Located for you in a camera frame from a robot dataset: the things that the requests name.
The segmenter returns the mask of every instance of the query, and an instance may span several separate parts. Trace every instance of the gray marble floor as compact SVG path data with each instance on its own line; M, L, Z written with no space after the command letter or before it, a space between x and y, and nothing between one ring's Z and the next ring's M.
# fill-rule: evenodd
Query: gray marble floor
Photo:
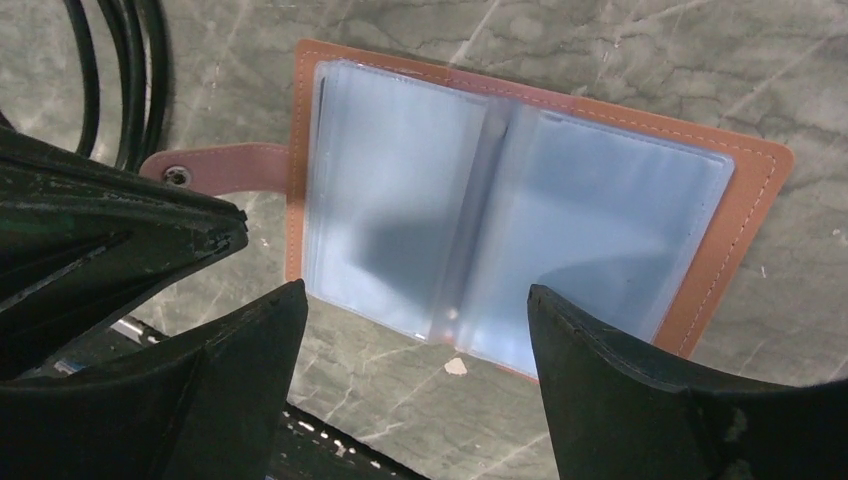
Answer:
M102 139L119 128L96 2ZM784 142L792 178L694 359L809 384L848 376L848 3L844 0L167 0L176 68L169 146L285 143L301 37L411 53ZM0 0L0 108L71 148L79 66L61 2ZM230 198L251 245L138 312L176 333L282 281L282 198ZM312 302L290 400L435 479L553 479L538 387Z

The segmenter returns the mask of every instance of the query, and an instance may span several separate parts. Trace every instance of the leather cover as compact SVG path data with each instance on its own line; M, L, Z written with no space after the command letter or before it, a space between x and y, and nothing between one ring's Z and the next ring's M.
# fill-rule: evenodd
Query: leather cover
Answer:
M292 132L286 217L286 278L301 277L309 128L316 64L351 60L459 90L521 100L611 126L731 156L733 178L660 327L655 345L688 356L715 312L769 206L792 169L792 152L783 145L733 132L340 45L301 40L296 49Z
M692 353L715 313L794 163L794 156L787 147L763 139L444 66L305 39L296 49L295 96L288 150L268 144L244 144L162 152L148 159L142 167L142 175L161 180L167 168L181 165L192 171L193 179L188 188L194 191L212 195L250 189L285 191L288 212L285 273L289 280L300 278L315 67L319 62L338 59L468 92L514 98L539 108L732 157L735 162L733 178L654 338L656 346L684 357Z

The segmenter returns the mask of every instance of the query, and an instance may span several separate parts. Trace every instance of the white paint speck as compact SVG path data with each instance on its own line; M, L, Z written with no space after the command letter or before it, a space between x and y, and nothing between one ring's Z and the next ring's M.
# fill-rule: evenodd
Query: white paint speck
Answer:
M338 455L339 457L344 457L344 454L345 454L345 453L347 453L347 448L345 448L345 446L344 446L344 445L342 445L342 442L341 442L341 441L339 441L339 440L336 440L336 441L335 441L335 442L333 442L333 443L334 443L337 447L339 447L339 448L338 448L338 450L336 450L336 455Z
M461 358L455 357L452 358L451 361L445 364L445 371L451 375L465 375L468 373L468 369L465 368L465 362L462 361Z

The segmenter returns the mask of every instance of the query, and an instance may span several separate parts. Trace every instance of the black cable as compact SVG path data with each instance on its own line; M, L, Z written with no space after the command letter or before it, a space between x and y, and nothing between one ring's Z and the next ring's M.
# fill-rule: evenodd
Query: black cable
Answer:
M147 128L138 162L131 170L137 172L144 160L159 151L162 128L165 123L165 110L169 100L170 58L168 56L168 35L165 17L159 0L140 0L139 8L147 27L150 46L150 109L147 115Z
M82 70L84 106L82 132L76 152L83 157L90 157L100 125L100 79L97 75L97 59L94 56L94 42L91 40L91 30L88 27L82 2L65 0L65 8L68 10L71 26L74 29Z
M100 121L97 59L81 0L64 1L83 74L85 107L77 153L89 157ZM115 166L138 173L144 160L159 150L170 100L167 24L160 0L98 0L98 4L115 45L121 77L121 135ZM150 45L149 111L145 34ZM2 113L0 127L14 130Z
M97 0L97 3L100 4L100 10L103 13L103 18L106 19L109 33L112 35L112 42L115 44L115 53L118 57L118 71L121 76L121 136L118 142L118 153L115 160L115 166L120 168L119 165L126 164L130 152L129 106L131 90L129 55L127 53L127 40L124 36L126 27L124 26L121 15L118 13L115 0Z
M124 27L126 50L123 54L128 63L129 101L127 102L125 150L118 152L115 162L117 168L138 171L138 161L142 140L144 139L145 103L147 98L147 62L144 53L144 39L141 36L141 22L133 0L109 0L115 7L118 18Z

